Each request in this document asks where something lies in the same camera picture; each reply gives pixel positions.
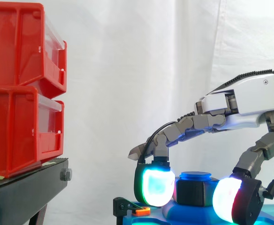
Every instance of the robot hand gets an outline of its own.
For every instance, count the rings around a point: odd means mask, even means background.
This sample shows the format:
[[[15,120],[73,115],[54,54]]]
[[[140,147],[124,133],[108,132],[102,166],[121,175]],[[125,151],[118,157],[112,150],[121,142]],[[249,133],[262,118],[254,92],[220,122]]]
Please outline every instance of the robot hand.
[[[172,145],[206,132],[257,128],[265,120],[269,133],[241,155],[231,175],[233,179],[242,180],[241,191],[238,191],[237,195],[240,195],[240,199],[246,199],[240,204],[235,204],[235,209],[232,210],[233,221],[238,224],[252,224],[258,217],[264,198],[274,197],[274,180],[267,188],[263,188],[261,181],[254,179],[261,169],[262,162],[274,157],[272,70],[242,74],[224,83],[196,102],[195,112],[184,115],[177,122],[162,126],[146,143],[133,148],[128,158],[138,160],[134,182],[137,200],[147,203],[145,197],[140,195],[141,183],[137,179],[145,171],[146,157],[153,155],[154,160],[150,166],[161,166],[165,172],[170,173],[168,148]]]

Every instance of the glowing blue light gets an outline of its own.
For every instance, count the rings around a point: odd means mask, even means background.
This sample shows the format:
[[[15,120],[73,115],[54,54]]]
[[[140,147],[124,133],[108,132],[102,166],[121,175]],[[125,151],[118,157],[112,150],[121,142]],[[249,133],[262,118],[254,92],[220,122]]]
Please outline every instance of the glowing blue light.
[[[175,174],[172,171],[145,170],[142,193],[147,204],[163,206],[171,199],[175,188]]]
[[[219,218],[230,223],[232,219],[232,207],[236,194],[241,186],[241,180],[225,178],[218,182],[213,194],[213,208]]]

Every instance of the blue plastic base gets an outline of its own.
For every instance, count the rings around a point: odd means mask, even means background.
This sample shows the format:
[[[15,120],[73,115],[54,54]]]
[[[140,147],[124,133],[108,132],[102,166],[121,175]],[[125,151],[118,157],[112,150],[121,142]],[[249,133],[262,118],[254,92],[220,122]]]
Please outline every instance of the blue plastic base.
[[[274,225],[274,205],[264,205],[262,210],[255,225]],[[151,207],[150,216],[133,217],[128,211],[128,216],[123,219],[123,225],[194,224],[229,225],[230,223],[218,218],[213,207],[182,206],[172,200],[162,208]]]

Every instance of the blue lid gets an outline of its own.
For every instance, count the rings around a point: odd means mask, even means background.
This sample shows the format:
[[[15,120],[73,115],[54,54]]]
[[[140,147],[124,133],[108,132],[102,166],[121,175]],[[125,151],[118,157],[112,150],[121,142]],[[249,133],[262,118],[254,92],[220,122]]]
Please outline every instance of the blue lid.
[[[180,175],[181,180],[198,180],[207,181],[211,180],[209,172],[182,172]]]

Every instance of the black clamp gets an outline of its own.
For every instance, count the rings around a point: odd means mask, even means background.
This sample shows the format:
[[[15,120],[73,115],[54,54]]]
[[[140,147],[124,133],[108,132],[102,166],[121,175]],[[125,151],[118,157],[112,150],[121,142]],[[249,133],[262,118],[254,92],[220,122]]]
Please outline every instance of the black clamp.
[[[116,224],[123,225],[123,217],[128,214],[128,210],[142,210],[143,208],[129,200],[117,197],[113,199],[113,215],[116,217]]]

